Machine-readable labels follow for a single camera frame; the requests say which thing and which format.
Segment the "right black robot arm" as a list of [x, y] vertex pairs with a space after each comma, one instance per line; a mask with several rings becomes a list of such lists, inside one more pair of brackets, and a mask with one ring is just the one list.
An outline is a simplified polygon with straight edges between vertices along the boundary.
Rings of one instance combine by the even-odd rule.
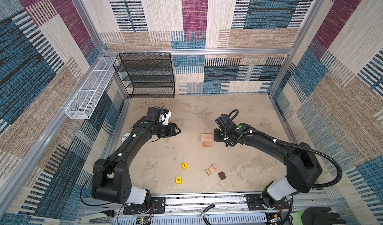
[[215, 120], [218, 128], [214, 131], [214, 140], [224, 142], [228, 147], [236, 144], [258, 149], [286, 166], [286, 175], [271, 182], [262, 192], [263, 203], [271, 207], [272, 203], [296, 193], [308, 193], [316, 184], [323, 170], [316, 155], [321, 153], [311, 149], [305, 143], [291, 144], [273, 138], [248, 124], [236, 125], [230, 115], [222, 114]]

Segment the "small yellow letter cube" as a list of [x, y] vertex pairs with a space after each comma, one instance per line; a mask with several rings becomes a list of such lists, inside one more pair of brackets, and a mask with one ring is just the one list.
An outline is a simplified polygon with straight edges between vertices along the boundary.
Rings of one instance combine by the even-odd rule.
[[181, 184], [182, 183], [182, 178], [181, 177], [176, 177], [175, 183], [176, 184]]

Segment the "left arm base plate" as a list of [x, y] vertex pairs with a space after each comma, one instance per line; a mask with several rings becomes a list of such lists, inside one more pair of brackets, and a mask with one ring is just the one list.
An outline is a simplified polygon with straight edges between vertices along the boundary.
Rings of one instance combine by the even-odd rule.
[[126, 204], [124, 206], [123, 214], [124, 215], [138, 215], [145, 214], [149, 215], [150, 213], [154, 214], [164, 214], [166, 206], [166, 197], [151, 197], [149, 206], [137, 205], [137, 204]]

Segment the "black and green gloved hand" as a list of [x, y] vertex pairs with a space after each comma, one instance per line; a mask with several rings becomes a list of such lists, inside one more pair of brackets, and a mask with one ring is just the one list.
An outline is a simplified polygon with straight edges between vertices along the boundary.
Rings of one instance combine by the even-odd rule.
[[345, 225], [346, 223], [329, 207], [311, 207], [290, 215], [291, 225]]

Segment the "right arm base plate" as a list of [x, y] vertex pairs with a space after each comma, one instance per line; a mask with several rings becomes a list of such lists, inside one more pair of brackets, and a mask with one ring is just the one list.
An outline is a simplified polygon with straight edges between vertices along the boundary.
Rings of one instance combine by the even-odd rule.
[[289, 209], [290, 205], [286, 198], [276, 201], [269, 195], [260, 193], [247, 194], [242, 197], [242, 201], [247, 204], [250, 211], [260, 210], [285, 210]]

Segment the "light wood block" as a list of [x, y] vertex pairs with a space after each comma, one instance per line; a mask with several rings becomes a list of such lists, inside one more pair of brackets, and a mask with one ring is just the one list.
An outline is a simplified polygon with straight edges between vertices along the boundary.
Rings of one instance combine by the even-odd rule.
[[214, 139], [211, 139], [211, 138], [202, 138], [201, 141], [203, 143], [213, 143], [214, 142]]

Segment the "yellow cube with red letter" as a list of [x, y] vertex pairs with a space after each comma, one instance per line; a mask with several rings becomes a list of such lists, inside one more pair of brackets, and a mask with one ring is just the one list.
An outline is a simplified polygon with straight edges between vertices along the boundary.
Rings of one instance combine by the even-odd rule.
[[181, 166], [182, 166], [182, 168], [183, 168], [184, 170], [187, 169], [187, 168], [189, 167], [188, 164], [187, 164], [187, 162], [182, 163]]

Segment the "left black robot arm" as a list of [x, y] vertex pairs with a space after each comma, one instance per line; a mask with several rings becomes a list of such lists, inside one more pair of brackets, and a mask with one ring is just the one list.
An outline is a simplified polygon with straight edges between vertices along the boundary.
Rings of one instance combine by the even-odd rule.
[[151, 205], [150, 191], [132, 185], [129, 167], [143, 145], [153, 137], [169, 138], [181, 133], [170, 123], [168, 109], [149, 107], [147, 115], [138, 120], [130, 135], [106, 159], [98, 159], [93, 166], [91, 196], [96, 200], [143, 207]]

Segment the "wood arch block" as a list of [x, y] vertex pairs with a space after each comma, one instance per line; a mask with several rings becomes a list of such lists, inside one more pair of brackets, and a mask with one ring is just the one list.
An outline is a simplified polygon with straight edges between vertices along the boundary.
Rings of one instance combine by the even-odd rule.
[[208, 176], [211, 176], [214, 172], [216, 172], [217, 166], [215, 164], [212, 164], [209, 168], [205, 170], [206, 174]]

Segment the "plain wood block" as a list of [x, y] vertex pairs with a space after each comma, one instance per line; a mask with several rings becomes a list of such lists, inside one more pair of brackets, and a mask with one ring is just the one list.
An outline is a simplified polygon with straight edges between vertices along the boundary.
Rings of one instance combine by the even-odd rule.
[[214, 134], [203, 133], [201, 134], [202, 140], [214, 140]]

